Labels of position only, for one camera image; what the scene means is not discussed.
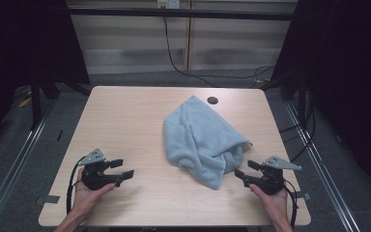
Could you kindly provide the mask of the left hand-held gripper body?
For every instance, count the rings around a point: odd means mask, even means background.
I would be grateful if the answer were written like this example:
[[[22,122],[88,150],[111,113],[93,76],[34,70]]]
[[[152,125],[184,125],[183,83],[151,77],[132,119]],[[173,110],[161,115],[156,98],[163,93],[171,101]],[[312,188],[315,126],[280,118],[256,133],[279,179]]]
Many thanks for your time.
[[[111,160],[107,160],[100,149],[95,149],[83,157],[78,166],[83,167],[81,182],[91,190],[98,190],[108,184],[118,187],[122,183],[122,175],[106,175],[104,171],[109,167]]]

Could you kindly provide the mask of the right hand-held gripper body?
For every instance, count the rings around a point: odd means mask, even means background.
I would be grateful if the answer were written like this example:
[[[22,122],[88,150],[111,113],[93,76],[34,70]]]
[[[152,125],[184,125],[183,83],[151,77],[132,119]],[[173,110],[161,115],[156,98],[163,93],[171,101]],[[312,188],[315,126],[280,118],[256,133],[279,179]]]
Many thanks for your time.
[[[244,185],[248,188],[250,184],[258,186],[264,193],[274,195],[282,190],[285,186],[283,170],[301,170],[299,165],[293,164],[277,156],[271,156],[261,164],[260,172],[262,177],[253,177],[245,175]]]

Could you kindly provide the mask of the light blue towel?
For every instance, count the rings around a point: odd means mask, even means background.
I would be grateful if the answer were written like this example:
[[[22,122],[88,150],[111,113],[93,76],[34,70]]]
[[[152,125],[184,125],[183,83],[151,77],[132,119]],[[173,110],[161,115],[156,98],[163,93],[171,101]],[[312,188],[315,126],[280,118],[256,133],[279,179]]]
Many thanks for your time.
[[[243,146],[251,142],[195,96],[163,121],[167,159],[186,169],[210,189],[219,189],[223,175],[243,161]]]

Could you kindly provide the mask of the person's left hand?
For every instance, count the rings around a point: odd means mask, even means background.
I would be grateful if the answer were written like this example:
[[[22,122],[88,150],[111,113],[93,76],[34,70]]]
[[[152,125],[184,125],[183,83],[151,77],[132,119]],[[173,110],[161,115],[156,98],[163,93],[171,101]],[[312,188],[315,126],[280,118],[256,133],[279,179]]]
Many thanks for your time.
[[[114,184],[108,184],[98,190],[91,190],[81,182],[82,171],[82,168],[78,170],[77,183],[75,184],[75,196],[71,209],[71,215],[80,219],[89,216],[100,199],[116,188]]]

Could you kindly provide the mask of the person's right hand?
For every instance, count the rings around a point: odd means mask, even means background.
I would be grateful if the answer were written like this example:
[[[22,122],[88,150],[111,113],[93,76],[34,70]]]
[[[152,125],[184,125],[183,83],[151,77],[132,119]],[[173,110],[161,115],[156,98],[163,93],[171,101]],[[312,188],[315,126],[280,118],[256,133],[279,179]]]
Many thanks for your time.
[[[249,188],[262,201],[263,207],[273,224],[282,226],[289,223],[287,216],[287,192],[285,189],[274,195],[268,195],[254,184],[250,184]]]

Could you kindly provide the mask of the grey tape strip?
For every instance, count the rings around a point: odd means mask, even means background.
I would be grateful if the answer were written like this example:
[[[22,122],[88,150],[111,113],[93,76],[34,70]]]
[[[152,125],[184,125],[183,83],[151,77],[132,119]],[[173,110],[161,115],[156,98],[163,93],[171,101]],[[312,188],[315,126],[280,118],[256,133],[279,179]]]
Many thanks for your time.
[[[45,203],[50,203],[50,204],[57,204],[59,201],[60,197],[57,195],[45,195],[45,196],[39,196],[35,203],[39,205],[43,205]]]
[[[311,199],[311,195],[308,192],[296,191],[293,193],[295,199],[303,199],[304,201],[308,201]]]

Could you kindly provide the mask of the black metal stand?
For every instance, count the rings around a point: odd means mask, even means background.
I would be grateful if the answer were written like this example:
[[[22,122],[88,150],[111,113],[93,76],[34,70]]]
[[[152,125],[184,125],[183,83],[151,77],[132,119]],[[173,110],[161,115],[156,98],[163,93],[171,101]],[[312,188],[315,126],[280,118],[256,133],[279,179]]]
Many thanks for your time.
[[[38,126],[43,117],[41,93],[44,93],[50,100],[57,99],[60,95],[55,82],[51,78],[33,74],[31,76],[31,100],[33,109],[32,131]]]

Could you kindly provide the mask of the black curtain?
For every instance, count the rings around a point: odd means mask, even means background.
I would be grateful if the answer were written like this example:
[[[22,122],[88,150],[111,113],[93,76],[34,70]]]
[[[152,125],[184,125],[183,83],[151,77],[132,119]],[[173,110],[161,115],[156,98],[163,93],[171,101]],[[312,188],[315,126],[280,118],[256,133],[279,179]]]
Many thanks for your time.
[[[298,0],[272,78],[302,86],[371,178],[371,0]]]

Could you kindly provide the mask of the black horizontal metal bar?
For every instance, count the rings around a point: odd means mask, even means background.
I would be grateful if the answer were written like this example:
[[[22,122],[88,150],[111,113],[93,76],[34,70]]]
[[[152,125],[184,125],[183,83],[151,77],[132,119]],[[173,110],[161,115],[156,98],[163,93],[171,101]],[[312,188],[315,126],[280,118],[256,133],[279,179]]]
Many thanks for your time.
[[[160,16],[184,18],[227,18],[252,20],[290,21],[296,18],[294,14],[254,13],[202,10],[170,10],[170,9],[121,9],[121,8],[88,8],[68,7],[70,15],[119,15],[119,16]]]

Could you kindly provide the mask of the metal floor rail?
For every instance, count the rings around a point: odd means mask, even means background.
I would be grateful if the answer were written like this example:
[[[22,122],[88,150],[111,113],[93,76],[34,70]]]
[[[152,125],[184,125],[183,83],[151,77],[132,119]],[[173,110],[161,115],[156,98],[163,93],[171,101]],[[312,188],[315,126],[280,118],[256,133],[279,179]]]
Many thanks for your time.
[[[36,124],[36,126],[28,133],[26,141],[22,145],[20,151],[11,168],[9,169],[8,174],[6,175],[2,185],[0,186],[0,215],[8,202],[8,199],[14,189],[14,186],[27,162],[29,160],[35,145],[37,144],[45,124],[47,122],[48,116],[51,114],[53,108],[57,104],[56,100],[49,102],[47,109],[44,111],[44,114],[41,120]]]
[[[300,115],[292,103],[286,104],[289,115],[297,127],[298,134],[304,144],[307,155],[311,159],[316,171],[323,183],[328,197],[338,214],[346,232],[361,232],[357,221],[346,203],[343,195],[340,193],[336,183],[333,181],[327,166],[325,165],[316,145],[311,139],[311,134],[300,125]]]

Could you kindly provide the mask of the white wall outlet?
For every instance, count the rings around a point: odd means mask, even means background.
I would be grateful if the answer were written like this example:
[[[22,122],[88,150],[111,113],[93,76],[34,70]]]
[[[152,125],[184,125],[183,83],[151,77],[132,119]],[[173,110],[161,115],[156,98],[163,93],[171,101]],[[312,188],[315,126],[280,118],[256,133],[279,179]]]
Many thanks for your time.
[[[159,9],[179,10],[181,8],[180,0],[157,0]]]

